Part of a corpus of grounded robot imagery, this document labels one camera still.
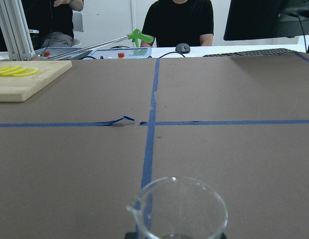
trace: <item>black monitor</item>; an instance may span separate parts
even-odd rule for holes
[[[309,0],[231,0],[223,39],[252,40],[303,34],[309,35]]]

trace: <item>red button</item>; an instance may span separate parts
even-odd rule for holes
[[[50,52],[49,51],[44,51],[44,56],[50,56]]]
[[[118,53],[118,57],[125,57],[125,54],[123,52]]]

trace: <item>person's hand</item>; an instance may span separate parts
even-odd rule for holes
[[[54,1],[54,6],[59,6],[61,4],[69,4],[70,0],[55,0]]]

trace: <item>glass beaker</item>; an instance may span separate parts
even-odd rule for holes
[[[206,183],[189,177],[164,177],[147,184],[127,205],[139,239],[220,239],[228,212]]]

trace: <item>white wall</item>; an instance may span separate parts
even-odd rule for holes
[[[307,45],[307,47],[308,47],[308,46],[309,46],[309,35],[306,35],[306,36],[305,36],[305,40],[304,40],[304,37],[303,37],[303,36],[300,36],[300,37],[299,37],[298,44],[305,46],[305,41],[306,41],[306,45]]]
[[[84,33],[75,32],[82,41],[80,47],[95,45],[113,40],[143,27],[149,6],[155,0],[86,0],[83,13]],[[230,0],[212,0],[214,10],[213,45],[258,45],[258,44],[297,44],[298,37],[224,41],[223,35],[228,17]],[[106,46],[124,45],[133,47],[130,40]]]

